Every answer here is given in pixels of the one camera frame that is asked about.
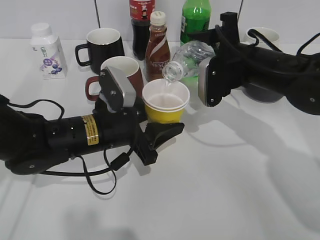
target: white plastic bottle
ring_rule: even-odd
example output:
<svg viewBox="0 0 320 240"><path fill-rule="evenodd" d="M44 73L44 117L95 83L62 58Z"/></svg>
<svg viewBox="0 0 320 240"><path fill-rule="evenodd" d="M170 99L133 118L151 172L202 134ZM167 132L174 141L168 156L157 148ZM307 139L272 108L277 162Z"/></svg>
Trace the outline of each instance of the white plastic bottle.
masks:
<svg viewBox="0 0 320 240"><path fill-rule="evenodd" d="M53 35L48 23L37 23L31 27L36 69L43 79L62 79L67 75L64 51L58 36Z"/></svg>

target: white table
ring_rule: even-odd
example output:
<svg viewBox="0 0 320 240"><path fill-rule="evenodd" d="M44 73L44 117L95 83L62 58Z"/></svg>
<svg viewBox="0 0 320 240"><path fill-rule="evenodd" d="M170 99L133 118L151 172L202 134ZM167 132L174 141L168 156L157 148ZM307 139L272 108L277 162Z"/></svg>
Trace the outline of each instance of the white table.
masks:
<svg viewBox="0 0 320 240"><path fill-rule="evenodd" d="M91 113L84 86L94 74L78 67L74 56L83 41L62 41L69 71L66 79L55 80L41 80L32 71L28 43L0 39L0 93L17 104L55 100L65 117ZM132 56L131 44L124 47ZM298 48L282 46L287 53ZM320 45L306 51L316 52ZM319 240L320 118L285 98L258 103L240 89L206 108L196 83L186 84L192 97L183 134L160 148L152 166L132 155L118 171L111 196L97 196L84 178L17 176L1 163L0 239ZM47 103L28 111L49 120L59 116ZM127 148L107 154L113 159ZM104 168L101 152L84 157L91 171ZM54 170L82 172L82 163L77 159ZM94 183L107 191L113 178L99 176Z"/></svg>

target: cable connector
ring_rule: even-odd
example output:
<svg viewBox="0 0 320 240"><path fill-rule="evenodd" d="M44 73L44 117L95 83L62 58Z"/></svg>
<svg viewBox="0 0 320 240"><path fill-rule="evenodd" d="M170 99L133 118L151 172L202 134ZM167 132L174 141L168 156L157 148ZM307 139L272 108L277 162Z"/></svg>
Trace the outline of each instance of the cable connector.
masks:
<svg viewBox="0 0 320 240"><path fill-rule="evenodd" d="M128 156L128 154L123 152L121 155L119 155L115 160L111 162L111 169L114 171L118 171L129 161L130 161L130 157Z"/></svg>

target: bottle cap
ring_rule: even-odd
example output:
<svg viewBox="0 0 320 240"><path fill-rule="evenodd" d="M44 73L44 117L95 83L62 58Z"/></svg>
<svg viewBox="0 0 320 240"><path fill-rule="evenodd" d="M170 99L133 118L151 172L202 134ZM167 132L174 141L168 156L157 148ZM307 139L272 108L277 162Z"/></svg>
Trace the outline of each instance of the bottle cap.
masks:
<svg viewBox="0 0 320 240"><path fill-rule="evenodd" d="M31 32L35 37L47 37L52 34L50 25L45 22L33 24L31 26Z"/></svg>
<svg viewBox="0 0 320 240"><path fill-rule="evenodd" d="M163 11L154 11L151 13L150 20L154 26L163 26L166 24L166 14Z"/></svg>

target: coffee mug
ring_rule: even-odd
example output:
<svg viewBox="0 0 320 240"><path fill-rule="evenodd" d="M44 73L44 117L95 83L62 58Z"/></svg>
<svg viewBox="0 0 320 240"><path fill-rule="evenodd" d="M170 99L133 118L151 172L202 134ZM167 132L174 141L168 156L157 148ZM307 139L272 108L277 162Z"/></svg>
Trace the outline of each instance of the coffee mug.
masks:
<svg viewBox="0 0 320 240"><path fill-rule="evenodd" d="M89 61L82 62L79 51L88 49ZM101 64L112 57L124 56L124 46L119 31L113 28L98 28L86 36L86 44L75 47L75 58L81 67L90 66L95 74L99 74Z"/></svg>
<svg viewBox="0 0 320 240"><path fill-rule="evenodd" d="M136 95L140 98L142 97L144 80L142 77L142 72L139 63L135 59L127 56L115 56L104 61L100 66L100 69L103 70L107 66L114 67L123 71L126 77L129 79L132 86L134 87ZM96 101L99 98L99 95L91 95L89 93L90 85L95 82L99 82L98 77L91 77L85 83L85 95L87 99L90 101Z"/></svg>
<svg viewBox="0 0 320 240"><path fill-rule="evenodd" d="M266 27L251 27L245 32L244 36L244 42L243 44L254 44L256 42L256 39L253 38L252 36L249 36L248 32L250 29L257 30L259 33L264 35L271 43L273 43L277 48L280 47L280 35L277 33L275 30L272 30L270 28ZM270 49L270 47L261 39L259 39L259 45L258 47L264 48L264 49Z"/></svg>
<svg viewBox="0 0 320 240"><path fill-rule="evenodd" d="M245 32L245 41L242 42L242 44L254 44L256 42L256 39L249 36L248 32L250 29L255 29L262 35L264 35L271 43L273 43L277 48L280 47L280 35L275 30L272 30L270 28L266 27L251 27ZM259 39L259 48L263 49L271 49L264 41ZM262 102L262 103L275 103L283 98L282 94L279 94L277 92L267 90L252 84L248 84L245 86L244 94L246 94L249 98L252 98L256 101Z"/></svg>

